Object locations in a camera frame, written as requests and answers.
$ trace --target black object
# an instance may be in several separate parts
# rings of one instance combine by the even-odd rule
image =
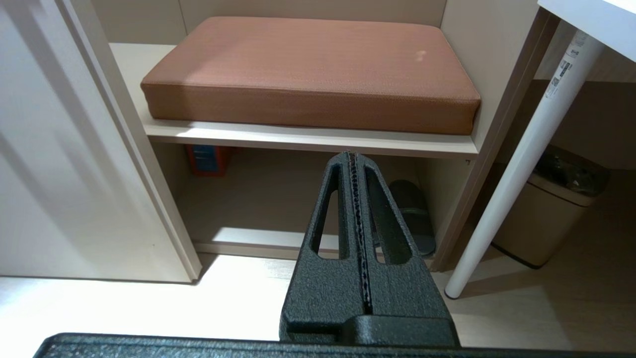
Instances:
[[[108,334],[58,334],[47,338],[35,358],[628,358],[630,354],[480,348],[406,348],[316,345],[267,341],[207,340]]]
[[[334,190],[340,259],[327,260],[317,251]],[[375,257],[374,234],[386,264]],[[327,166],[283,306],[280,337],[265,342],[65,333],[46,339],[35,357],[636,357],[460,347],[380,171],[362,155],[347,153]]]
[[[318,256],[338,192],[339,260]],[[385,263],[375,254],[377,234]],[[455,325],[377,165],[342,153],[327,164],[280,316],[280,339],[458,347]]]
[[[435,253],[435,234],[422,191],[408,180],[392,182],[389,190],[420,254],[427,257]]]

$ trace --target white table top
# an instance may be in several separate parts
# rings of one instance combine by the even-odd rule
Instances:
[[[636,61],[636,0],[539,0],[538,3]]]

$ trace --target white table leg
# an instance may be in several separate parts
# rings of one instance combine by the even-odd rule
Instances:
[[[448,297],[457,298],[462,293],[603,47],[583,31],[574,35],[446,285]]]

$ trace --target floor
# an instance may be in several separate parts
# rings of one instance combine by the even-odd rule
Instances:
[[[540,270],[487,252],[446,299],[465,347],[636,352],[636,172],[610,187]],[[60,332],[277,340],[294,261],[203,255],[197,285],[0,278],[0,357]],[[451,272],[433,273],[441,290]]]

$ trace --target black clamp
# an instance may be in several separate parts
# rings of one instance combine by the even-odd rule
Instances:
[[[318,248],[334,191],[339,259],[329,260],[318,256]],[[389,188],[363,155],[342,153],[327,164],[280,316],[280,339],[459,347],[450,313]]]

